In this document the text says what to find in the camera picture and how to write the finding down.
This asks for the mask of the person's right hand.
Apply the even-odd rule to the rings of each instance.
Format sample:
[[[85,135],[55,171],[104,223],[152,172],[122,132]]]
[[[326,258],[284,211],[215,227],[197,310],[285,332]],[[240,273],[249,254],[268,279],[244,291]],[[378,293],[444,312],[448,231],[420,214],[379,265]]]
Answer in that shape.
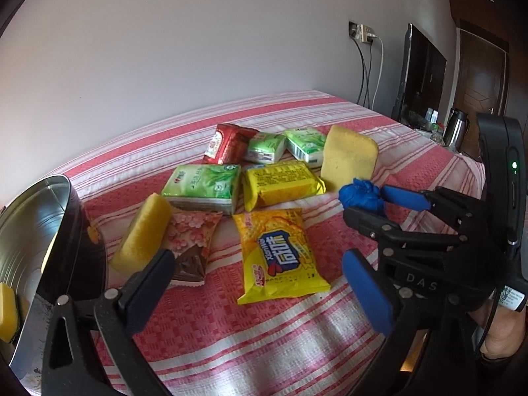
[[[526,309],[512,311],[497,306],[488,333],[480,347],[487,361],[502,361],[518,352],[526,334]]]

